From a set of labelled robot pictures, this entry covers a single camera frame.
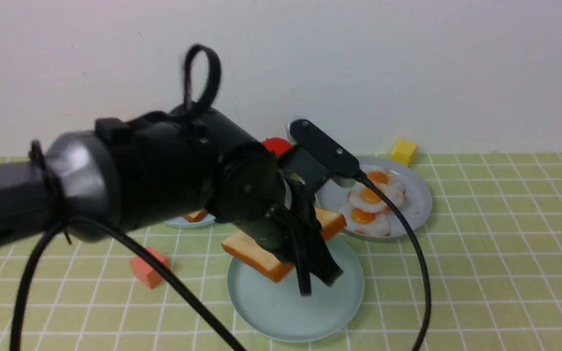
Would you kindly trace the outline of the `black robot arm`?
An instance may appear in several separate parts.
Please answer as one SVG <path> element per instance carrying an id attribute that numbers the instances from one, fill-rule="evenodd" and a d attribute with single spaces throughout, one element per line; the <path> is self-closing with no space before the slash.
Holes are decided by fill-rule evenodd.
<path id="1" fill-rule="evenodd" d="M 79 240 L 105 238 L 74 217 L 129 233 L 198 210 L 295 265 L 302 295 L 305 271 L 328 286 L 343 273 L 305 187 L 213 109 L 191 123 L 163 112 L 129 122 L 101 118 L 92 131 L 62 134 L 46 153 L 34 142 L 27 161 L 0 163 L 0 247 L 58 221 Z"/>

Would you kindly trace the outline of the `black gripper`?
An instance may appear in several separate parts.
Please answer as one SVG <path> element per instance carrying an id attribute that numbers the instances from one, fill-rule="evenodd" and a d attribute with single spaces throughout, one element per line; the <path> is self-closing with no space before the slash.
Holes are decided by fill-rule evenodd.
<path id="1" fill-rule="evenodd" d="M 314 198 L 286 175 L 239 178 L 235 225 L 281 262 L 295 264 L 301 296 L 311 295 L 310 273 L 331 287 L 343 275 L 315 217 Z"/>

